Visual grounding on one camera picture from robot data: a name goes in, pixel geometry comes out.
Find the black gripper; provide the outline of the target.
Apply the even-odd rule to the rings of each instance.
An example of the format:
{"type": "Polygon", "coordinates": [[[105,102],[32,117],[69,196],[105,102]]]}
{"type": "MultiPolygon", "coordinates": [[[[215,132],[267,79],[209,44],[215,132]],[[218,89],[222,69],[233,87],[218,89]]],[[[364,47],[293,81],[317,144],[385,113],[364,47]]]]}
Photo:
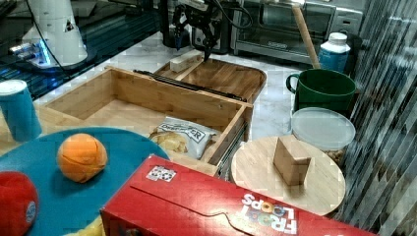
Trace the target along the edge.
{"type": "Polygon", "coordinates": [[[209,34],[209,24],[216,25],[219,23],[220,18],[217,15],[222,12],[222,6],[219,3],[179,3],[177,10],[180,10],[180,13],[179,22],[175,23],[174,29],[176,49],[179,50],[182,47],[183,32],[186,25],[201,29],[206,35],[203,44],[205,48],[204,61],[207,61],[217,42],[217,39],[209,34]]]}

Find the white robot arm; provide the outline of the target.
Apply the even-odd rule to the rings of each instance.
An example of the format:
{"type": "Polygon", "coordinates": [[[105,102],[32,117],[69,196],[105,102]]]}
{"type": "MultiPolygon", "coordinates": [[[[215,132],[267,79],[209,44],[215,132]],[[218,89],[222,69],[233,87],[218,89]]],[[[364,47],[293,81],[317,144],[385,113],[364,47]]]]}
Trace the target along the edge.
{"type": "MultiPolygon", "coordinates": [[[[25,0],[33,25],[23,40],[33,43],[40,51],[34,64],[39,68],[70,67],[85,62],[89,53],[77,27],[70,0],[25,0]]],[[[216,2],[209,0],[178,0],[179,13],[174,16],[174,44],[177,49],[184,41],[184,26],[192,25],[187,10],[196,10],[202,17],[216,2]]]]}

